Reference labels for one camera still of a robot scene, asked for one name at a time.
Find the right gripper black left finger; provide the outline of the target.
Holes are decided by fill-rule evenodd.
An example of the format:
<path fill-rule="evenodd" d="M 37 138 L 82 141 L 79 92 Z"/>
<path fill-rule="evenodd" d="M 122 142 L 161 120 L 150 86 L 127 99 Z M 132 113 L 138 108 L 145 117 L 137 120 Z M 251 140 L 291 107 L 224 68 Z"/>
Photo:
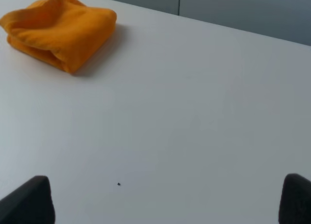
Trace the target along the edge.
<path fill-rule="evenodd" d="M 2 224 L 53 224 L 55 209 L 50 181 L 37 175 L 0 200 Z"/>

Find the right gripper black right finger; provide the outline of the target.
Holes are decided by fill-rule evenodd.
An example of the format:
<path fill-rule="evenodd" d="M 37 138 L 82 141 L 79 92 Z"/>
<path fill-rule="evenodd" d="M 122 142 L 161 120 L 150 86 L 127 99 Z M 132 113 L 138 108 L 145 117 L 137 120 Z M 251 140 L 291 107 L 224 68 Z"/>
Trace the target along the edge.
<path fill-rule="evenodd" d="M 283 182 L 278 212 L 279 224 L 311 223 L 311 182 L 291 173 Z"/>

